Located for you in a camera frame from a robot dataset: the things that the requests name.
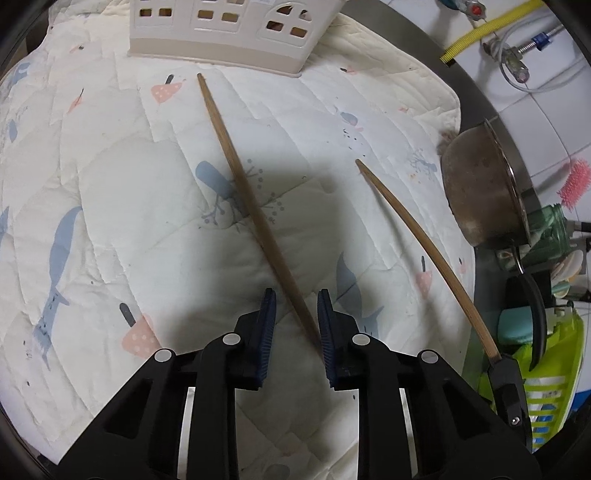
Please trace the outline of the wooden chopstick vertical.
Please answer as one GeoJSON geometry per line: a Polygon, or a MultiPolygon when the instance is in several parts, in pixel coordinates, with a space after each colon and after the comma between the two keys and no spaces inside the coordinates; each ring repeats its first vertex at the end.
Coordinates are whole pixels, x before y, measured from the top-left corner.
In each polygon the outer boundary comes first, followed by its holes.
{"type": "Polygon", "coordinates": [[[474,302],[468,295],[466,289],[445,260],[439,249],[433,243],[431,238],[423,230],[421,225],[415,220],[411,213],[398,200],[396,196],[388,189],[388,187],[367,167],[367,165],[360,159],[356,159],[356,166],[360,173],[372,184],[377,191],[382,195],[386,202],[394,209],[394,211],[401,218],[401,221],[409,228],[415,239],[421,244],[433,264],[436,266],[439,273],[442,275],[446,284],[450,288],[454,297],[458,301],[464,314],[466,315],[472,328],[475,330],[484,353],[491,364],[496,364],[502,360],[501,353],[486,326],[480,312],[475,306],[474,302]]]}

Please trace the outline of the chrome water valve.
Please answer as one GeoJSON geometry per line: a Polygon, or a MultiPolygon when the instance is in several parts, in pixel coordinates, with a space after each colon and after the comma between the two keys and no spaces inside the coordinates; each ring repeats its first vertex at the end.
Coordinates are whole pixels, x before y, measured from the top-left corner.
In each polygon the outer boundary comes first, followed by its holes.
{"type": "Polygon", "coordinates": [[[532,42],[526,42],[518,46],[508,46],[499,39],[490,40],[483,44],[484,51],[494,58],[501,70],[509,73],[519,84],[526,84],[530,79],[530,71],[523,58],[526,53],[531,51],[535,45],[532,42]]]}

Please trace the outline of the long crossing wooden chopstick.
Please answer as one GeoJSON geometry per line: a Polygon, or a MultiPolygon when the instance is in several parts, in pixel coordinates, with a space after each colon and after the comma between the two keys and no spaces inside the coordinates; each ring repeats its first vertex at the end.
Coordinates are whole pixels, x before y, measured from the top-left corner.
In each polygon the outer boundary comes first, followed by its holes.
{"type": "Polygon", "coordinates": [[[287,262],[283,258],[283,254],[280,252],[280,247],[277,245],[273,231],[271,231],[269,223],[266,221],[266,216],[263,215],[262,208],[256,202],[256,196],[254,196],[252,187],[249,185],[249,180],[246,177],[242,162],[240,162],[238,153],[228,134],[228,129],[224,125],[221,113],[219,113],[204,75],[201,73],[197,74],[197,83],[201,95],[204,98],[204,105],[209,119],[211,119],[211,124],[219,145],[228,163],[230,172],[233,178],[235,178],[235,189],[238,191],[242,203],[245,204],[246,212],[249,213],[249,217],[252,219],[254,234],[259,242],[259,246],[263,250],[266,261],[273,270],[277,282],[280,284],[281,289],[283,289],[284,295],[286,295],[288,302],[290,302],[290,306],[293,307],[305,337],[307,337],[308,342],[310,342],[315,352],[321,355],[321,336],[318,333],[318,327],[315,326],[315,319],[308,310],[304,296],[301,295],[301,290],[298,288],[297,282],[294,280],[294,276],[291,274],[290,268],[288,268],[287,262]]]}

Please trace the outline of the pink bottle brush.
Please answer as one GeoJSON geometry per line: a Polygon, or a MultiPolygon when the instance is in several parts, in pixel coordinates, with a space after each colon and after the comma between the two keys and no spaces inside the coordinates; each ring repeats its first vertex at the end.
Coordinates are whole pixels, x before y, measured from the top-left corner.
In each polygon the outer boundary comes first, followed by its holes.
{"type": "Polygon", "coordinates": [[[590,183],[590,163],[583,159],[573,161],[565,183],[558,190],[561,204],[567,209],[573,210],[590,188],[590,183]]]}

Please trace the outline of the beige plastic utensil holder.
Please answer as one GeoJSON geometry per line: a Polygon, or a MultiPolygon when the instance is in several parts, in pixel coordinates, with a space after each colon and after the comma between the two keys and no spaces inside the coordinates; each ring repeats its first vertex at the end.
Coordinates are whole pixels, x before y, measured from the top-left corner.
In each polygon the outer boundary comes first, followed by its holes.
{"type": "Polygon", "coordinates": [[[129,53],[298,76],[345,3],[331,0],[140,0],[129,53]]]}

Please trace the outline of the green glass jar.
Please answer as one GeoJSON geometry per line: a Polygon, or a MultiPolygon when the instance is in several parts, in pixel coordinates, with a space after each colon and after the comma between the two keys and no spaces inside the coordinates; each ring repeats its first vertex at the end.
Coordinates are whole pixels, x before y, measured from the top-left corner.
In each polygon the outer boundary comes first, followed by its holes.
{"type": "Polygon", "coordinates": [[[528,215],[530,249],[524,254],[526,266],[557,260],[570,249],[567,220],[560,204],[548,205],[528,215]]]}

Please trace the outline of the teal cup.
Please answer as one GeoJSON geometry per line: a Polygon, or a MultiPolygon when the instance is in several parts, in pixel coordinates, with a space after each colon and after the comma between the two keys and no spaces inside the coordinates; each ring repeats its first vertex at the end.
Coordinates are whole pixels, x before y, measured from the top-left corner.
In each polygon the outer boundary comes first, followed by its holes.
{"type": "Polygon", "coordinates": [[[502,310],[497,329],[501,345],[533,343],[533,316],[530,307],[502,310]]]}

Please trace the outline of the white quilted patterned mat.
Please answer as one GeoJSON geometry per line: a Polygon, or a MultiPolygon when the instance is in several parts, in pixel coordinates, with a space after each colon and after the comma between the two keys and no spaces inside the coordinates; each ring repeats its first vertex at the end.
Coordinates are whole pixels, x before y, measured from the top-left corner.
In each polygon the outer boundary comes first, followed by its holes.
{"type": "Polygon", "coordinates": [[[420,244],[467,289],[474,252],[440,171],[460,102],[345,16],[297,78],[132,57],[125,1],[59,1],[1,85],[1,401],[58,462],[159,348],[203,348],[276,288],[214,134],[204,77],[308,308],[461,369],[469,326],[420,244]]]}

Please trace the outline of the green plastic dish rack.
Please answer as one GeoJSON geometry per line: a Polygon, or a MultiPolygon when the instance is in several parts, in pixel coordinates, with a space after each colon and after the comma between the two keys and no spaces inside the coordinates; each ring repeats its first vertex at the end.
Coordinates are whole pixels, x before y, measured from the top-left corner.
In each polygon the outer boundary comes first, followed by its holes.
{"type": "Polygon", "coordinates": [[[586,344],[585,322],[576,309],[559,306],[546,311],[546,348],[536,366],[533,343],[515,346],[512,355],[524,381],[536,451],[564,426],[576,397],[586,344]]]}

